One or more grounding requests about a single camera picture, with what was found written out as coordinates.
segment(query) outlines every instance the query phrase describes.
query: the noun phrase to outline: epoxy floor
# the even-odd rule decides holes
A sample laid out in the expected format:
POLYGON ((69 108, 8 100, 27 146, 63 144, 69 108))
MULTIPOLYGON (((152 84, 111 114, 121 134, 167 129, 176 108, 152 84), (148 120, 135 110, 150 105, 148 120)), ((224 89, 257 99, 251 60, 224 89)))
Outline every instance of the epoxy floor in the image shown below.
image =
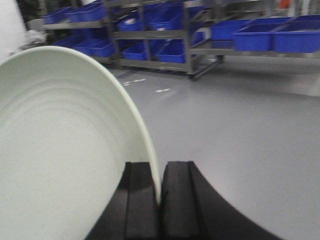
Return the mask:
POLYGON ((168 161, 194 161, 267 230, 319 239, 320 60, 227 57, 196 82, 182 73, 110 71, 144 118, 161 171, 168 161))

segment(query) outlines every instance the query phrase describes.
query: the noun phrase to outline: wall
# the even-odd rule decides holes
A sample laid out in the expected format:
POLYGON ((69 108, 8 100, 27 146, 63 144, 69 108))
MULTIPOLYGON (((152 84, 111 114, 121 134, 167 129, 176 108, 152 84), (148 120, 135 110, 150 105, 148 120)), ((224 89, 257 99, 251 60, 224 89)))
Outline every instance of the wall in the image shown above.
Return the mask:
POLYGON ((25 44, 25 31, 16 0, 0 0, 0 63, 25 44))

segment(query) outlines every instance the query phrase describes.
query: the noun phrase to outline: orange object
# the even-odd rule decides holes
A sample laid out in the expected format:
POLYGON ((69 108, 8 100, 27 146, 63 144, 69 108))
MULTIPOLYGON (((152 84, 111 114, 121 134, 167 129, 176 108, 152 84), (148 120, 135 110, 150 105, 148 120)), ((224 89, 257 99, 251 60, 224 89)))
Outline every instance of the orange object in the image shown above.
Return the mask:
POLYGON ((278 7, 281 9, 287 9, 290 6, 291 0, 280 0, 278 2, 278 7))

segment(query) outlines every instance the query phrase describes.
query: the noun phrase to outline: gray floor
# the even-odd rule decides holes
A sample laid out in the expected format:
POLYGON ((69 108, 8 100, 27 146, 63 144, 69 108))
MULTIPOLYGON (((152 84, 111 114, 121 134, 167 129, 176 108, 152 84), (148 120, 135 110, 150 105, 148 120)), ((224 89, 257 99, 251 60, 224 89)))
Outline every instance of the gray floor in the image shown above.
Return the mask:
POLYGON ((110 71, 128 84, 161 171, 167 161, 194 161, 258 224, 287 240, 318 240, 319 66, 228 57, 196 82, 163 71, 110 71))

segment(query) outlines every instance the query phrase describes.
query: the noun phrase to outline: white wall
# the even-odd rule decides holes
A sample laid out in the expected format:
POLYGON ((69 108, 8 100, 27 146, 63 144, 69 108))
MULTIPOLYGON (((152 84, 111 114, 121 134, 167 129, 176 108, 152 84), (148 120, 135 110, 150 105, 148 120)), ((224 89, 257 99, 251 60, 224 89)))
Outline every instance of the white wall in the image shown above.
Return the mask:
POLYGON ((0 63, 26 43, 25 31, 16 0, 0 0, 0 63))

